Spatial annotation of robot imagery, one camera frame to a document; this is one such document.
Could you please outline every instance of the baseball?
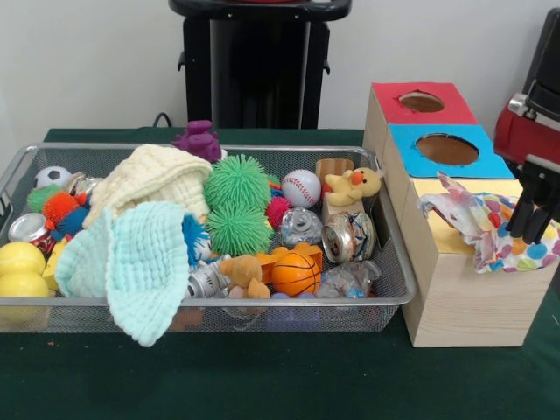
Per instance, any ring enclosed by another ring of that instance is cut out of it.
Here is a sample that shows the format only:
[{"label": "baseball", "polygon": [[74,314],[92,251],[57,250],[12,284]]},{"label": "baseball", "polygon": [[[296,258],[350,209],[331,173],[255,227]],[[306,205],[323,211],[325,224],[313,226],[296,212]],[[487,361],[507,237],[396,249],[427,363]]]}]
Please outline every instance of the baseball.
[{"label": "baseball", "polygon": [[283,196],[294,207],[313,207],[321,197],[319,178],[305,169],[290,172],[282,180]]}]

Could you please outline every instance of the red spiky ball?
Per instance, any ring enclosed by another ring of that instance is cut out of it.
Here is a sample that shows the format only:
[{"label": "red spiky ball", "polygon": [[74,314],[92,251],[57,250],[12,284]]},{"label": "red spiky ball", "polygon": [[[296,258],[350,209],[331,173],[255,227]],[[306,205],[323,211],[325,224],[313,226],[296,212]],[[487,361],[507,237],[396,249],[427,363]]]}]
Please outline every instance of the red spiky ball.
[{"label": "red spiky ball", "polygon": [[79,204],[74,196],[68,192],[60,191],[45,202],[43,215],[56,226],[78,206]]},{"label": "red spiky ball", "polygon": [[266,208],[266,216],[274,229],[278,229],[282,224],[282,218],[290,209],[290,202],[284,197],[273,197],[269,206]]}]

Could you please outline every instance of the orange basketball toy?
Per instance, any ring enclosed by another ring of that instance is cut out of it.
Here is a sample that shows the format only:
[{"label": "orange basketball toy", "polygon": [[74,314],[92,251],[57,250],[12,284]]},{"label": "orange basketball toy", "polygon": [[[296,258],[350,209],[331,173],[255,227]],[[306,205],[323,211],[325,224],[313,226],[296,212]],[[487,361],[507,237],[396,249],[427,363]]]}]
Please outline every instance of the orange basketball toy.
[{"label": "orange basketball toy", "polygon": [[278,259],[270,277],[275,291],[294,298],[315,293],[321,283],[321,270],[310,256],[291,251]]}]

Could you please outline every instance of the cream knitted cloth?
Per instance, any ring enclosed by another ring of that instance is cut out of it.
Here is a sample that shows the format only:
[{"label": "cream knitted cloth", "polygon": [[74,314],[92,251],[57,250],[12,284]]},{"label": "cream knitted cloth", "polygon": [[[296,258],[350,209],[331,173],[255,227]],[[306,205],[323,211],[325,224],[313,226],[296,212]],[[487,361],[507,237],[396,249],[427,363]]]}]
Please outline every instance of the cream knitted cloth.
[{"label": "cream knitted cloth", "polygon": [[209,162],[174,147],[143,144],[94,189],[88,228],[104,207],[113,219],[145,201],[170,201],[197,217],[208,214],[203,185],[212,172]]}]

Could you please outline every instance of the red can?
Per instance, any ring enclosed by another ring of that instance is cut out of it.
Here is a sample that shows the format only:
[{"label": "red can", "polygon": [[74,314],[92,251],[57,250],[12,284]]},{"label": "red can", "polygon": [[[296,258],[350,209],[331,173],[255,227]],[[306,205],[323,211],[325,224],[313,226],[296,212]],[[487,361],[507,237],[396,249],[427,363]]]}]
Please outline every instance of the red can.
[{"label": "red can", "polygon": [[56,241],[51,237],[45,223],[46,218],[43,214],[24,214],[11,224],[8,238],[12,242],[29,242],[47,259],[53,252]]}]

